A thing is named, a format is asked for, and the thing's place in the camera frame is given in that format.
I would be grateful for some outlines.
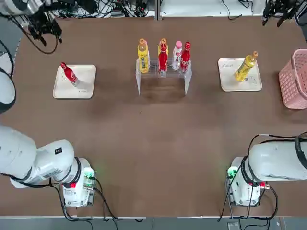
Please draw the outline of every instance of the plastic basket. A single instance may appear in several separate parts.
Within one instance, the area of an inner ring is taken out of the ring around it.
[[[296,50],[279,72],[283,103],[289,109],[307,108],[307,49]]]

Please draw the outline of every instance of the metal pole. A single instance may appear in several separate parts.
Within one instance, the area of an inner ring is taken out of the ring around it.
[[[162,20],[161,16],[161,0],[154,0],[155,8],[154,8],[154,19],[157,21]]]

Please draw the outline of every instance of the clear acrylic stand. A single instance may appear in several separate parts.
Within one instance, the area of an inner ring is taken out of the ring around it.
[[[174,70],[172,68],[171,60],[167,61],[167,72],[165,77],[159,76],[159,68],[158,68],[158,61],[157,60],[150,60],[149,70],[147,73],[141,73],[139,68],[139,60],[136,60],[135,64],[135,77],[136,82],[138,84],[139,95],[141,94],[141,79],[142,78],[184,78],[184,85],[185,85],[185,95],[187,95],[189,84],[192,77],[192,65],[191,61],[189,62],[187,72],[182,73],[180,69]]]

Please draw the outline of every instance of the bottle cap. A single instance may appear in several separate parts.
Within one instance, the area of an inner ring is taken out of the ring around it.
[[[176,47],[177,47],[177,49],[181,49],[182,48],[182,42],[176,41]]]
[[[166,44],[162,43],[161,44],[161,52],[165,52],[166,51]]]
[[[186,50],[190,50],[191,43],[190,42],[186,42],[186,45],[184,47],[185,47]]]
[[[61,67],[64,69],[66,68],[66,64],[64,62],[61,63]]]

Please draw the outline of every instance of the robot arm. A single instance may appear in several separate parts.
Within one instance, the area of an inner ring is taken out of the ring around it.
[[[62,30],[50,12],[51,4],[51,0],[0,0],[0,16],[13,20],[20,29],[22,27],[15,17],[26,16],[23,21],[28,20],[28,31],[33,39],[40,40],[46,46],[42,35],[52,34],[62,43]]]
[[[236,157],[228,169],[231,201],[237,206],[255,206],[265,181],[307,179],[307,142],[298,136],[291,141],[268,141],[254,145],[249,156]]]
[[[0,67],[0,114],[10,109],[16,100],[15,85],[9,75]]]
[[[2,125],[0,137],[0,174],[9,176],[16,188],[52,178],[63,184],[67,206],[87,205],[94,171],[86,159],[74,157],[71,143],[59,140],[37,149],[31,138]]]

